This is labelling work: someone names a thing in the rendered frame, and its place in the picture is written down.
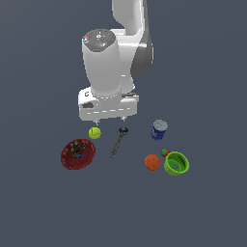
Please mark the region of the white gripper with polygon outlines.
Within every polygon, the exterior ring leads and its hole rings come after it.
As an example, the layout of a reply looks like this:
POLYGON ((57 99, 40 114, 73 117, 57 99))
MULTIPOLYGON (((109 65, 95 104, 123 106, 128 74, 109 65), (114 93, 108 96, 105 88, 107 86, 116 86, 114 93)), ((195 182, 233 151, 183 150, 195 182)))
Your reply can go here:
POLYGON ((93 121, 96 125, 103 119, 120 118, 122 122, 137 114, 139 96, 135 93, 115 96, 94 96, 91 88, 78 94, 79 117, 82 121, 93 121))

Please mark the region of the yellow-green tennis ball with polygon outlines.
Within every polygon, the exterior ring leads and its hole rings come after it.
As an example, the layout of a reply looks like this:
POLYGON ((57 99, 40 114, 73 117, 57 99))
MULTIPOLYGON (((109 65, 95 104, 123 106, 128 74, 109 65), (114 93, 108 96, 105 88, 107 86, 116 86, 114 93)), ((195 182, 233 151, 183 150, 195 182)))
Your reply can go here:
POLYGON ((91 127, 89 129, 89 137, 91 139, 98 139, 101 136, 101 130, 98 127, 91 127))

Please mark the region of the dark metal wrench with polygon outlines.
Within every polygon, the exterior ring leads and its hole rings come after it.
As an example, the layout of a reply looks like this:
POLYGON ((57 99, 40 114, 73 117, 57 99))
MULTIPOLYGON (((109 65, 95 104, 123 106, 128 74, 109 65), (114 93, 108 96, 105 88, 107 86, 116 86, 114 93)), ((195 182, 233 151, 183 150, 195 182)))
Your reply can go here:
POLYGON ((117 142, 116 142, 114 148, 113 148, 112 151, 111 151, 111 154, 110 154, 110 157, 111 157, 111 158, 114 158, 114 157, 115 157, 115 155, 116 155, 116 153, 117 153, 117 150, 118 150, 118 148, 119 148, 119 146, 120 146, 121 140, 122 140, 123 137, 128 133, 128 129, 127 129, 127 128, 125 128, 125 129, 120 128, 120 129, 118 130, 118 133, 119 133, 119 138, 118 138, 118 140, 117 140, 117 142))

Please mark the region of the small multicoloured toy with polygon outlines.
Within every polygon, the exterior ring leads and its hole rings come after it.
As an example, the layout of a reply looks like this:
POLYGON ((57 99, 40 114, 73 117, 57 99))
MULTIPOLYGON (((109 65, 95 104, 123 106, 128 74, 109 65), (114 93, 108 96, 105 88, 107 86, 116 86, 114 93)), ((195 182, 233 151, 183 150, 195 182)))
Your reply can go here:
POLYGON ((80 158, 84 156, 84 150, 86 149, 85 144, 81 144, 78 141, 75 141, 71 144, 70 154, 74 158, 80 158))

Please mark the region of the red plate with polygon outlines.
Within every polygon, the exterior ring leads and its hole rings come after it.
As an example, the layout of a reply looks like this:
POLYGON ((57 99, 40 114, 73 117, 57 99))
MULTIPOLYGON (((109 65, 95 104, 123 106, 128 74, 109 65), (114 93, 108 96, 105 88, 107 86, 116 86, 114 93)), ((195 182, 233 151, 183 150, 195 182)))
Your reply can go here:
POLYGON ((90 140, 76 139, 63 148, 61 162, 69 170, 80 170, 93 161, 95 154, 96 148, 90 140))

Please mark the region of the blue labelled tin can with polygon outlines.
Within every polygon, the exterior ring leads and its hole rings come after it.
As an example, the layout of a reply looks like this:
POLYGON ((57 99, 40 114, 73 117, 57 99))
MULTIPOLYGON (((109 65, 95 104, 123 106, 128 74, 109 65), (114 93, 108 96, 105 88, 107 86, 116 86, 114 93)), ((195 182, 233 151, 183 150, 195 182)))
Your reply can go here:
POLYGON ((151 129, 151 138, 155 141, 159 141, 164 137, 164 134, 168 128, 168 124, 163 120, 155 120, 151 129))

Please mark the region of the orange fruit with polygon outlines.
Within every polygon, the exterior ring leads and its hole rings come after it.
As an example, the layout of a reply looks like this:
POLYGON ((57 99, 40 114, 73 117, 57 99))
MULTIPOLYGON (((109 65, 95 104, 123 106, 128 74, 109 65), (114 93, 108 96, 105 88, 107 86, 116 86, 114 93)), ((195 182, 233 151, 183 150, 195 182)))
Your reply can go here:
POLYGON ((150 170, 150 171, 156 171, 160 167, 161 161, 159 157, 155 154, 149 154, 145 158, 145 166, 150 170))

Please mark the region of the green cup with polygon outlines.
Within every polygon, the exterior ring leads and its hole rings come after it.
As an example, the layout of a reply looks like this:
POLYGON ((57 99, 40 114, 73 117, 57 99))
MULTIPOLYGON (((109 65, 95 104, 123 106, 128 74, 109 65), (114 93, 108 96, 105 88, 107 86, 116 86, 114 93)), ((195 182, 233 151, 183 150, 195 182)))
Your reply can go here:
POLYGON ((181 152, 172 151, 166 156, 164 169, 170 176, 176 177, 189 170, 189 161, 181 152))

